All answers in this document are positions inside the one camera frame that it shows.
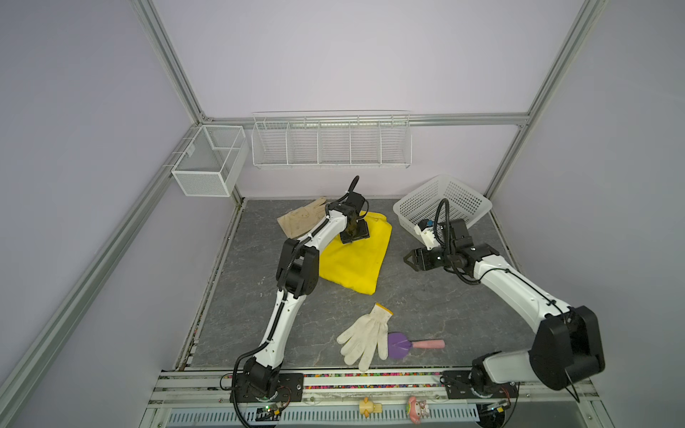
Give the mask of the yellow trousers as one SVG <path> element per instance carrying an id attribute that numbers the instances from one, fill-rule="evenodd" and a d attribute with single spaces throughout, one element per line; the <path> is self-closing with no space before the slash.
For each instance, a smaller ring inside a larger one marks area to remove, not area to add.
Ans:
<path id="1" fill-rule="evenodd" d="M 337 236 L 326 247 L 319 260 L 319 276 L 358 294 L 373 295 L 390 244 L 392 225 L 385 215 L 376 212 L 370 212 L 366 221 L 369 238 L 343 244 Z"/>

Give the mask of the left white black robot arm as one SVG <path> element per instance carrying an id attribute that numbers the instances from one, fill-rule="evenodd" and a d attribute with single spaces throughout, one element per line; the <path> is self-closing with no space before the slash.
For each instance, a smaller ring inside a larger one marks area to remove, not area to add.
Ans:
<path id="1" fill-rule="evenodd" d="M 353 178 L 346 193 L 325 205 L 325 215 L 312 230 L 299 238 L 287 239 L 276 269 L 276 303 L 260 346 L 238 357 L 232 385 L 243 381 L 249 392 L 272 398 L 278 389 L 278 376 L 285 346 L 295 318 L 319 281 L 320 255 L 335 240 L 351 244 L 369 238 L 363 212 L 369 204 L 355 191 L 359 177 Z"/>

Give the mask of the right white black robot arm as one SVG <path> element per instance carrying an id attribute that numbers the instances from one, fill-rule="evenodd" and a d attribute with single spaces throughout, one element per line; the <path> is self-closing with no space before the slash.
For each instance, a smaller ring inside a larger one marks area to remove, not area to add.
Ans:
<path id="1" fill-rule="evenodd" d="M 495 351 L 476 358 L 468 383 L 488 398 L 509 383 L 542 383 L 553 391 L 574 391 L 575 383 L 606 368 L 599 319 L 585 306 L 572 306 L 542 290 L 489 244 L 475 244 L 463 219 L 451 218 L 448 199 L 415 227 L 424 245 L 404 259 L 413 270 L 443 269 L 466 285 L 483 285 L 524 319 L 535 337 L 529 350 Z"/>

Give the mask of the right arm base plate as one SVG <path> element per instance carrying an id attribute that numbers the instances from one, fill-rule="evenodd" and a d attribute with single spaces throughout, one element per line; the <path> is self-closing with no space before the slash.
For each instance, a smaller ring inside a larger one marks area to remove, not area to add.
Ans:
<path id="1" fill-rule="evenodd" d="M 483 370 L 445 370 L 440 378 L 449 399 L 515 399 L 515 383 L 494 383 Z"/>

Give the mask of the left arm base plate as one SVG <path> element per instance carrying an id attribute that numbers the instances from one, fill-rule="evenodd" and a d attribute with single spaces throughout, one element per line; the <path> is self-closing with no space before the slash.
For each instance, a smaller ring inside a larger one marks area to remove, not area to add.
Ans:
<path id="1" fill-rule="evenodd" d="M 238 403 L 301 402 L 304 393 L 304 374 L 281 373 L 273 392 L 261 392 L 248 382 L 244 374 L 239 373 L 232 392 Z"/>

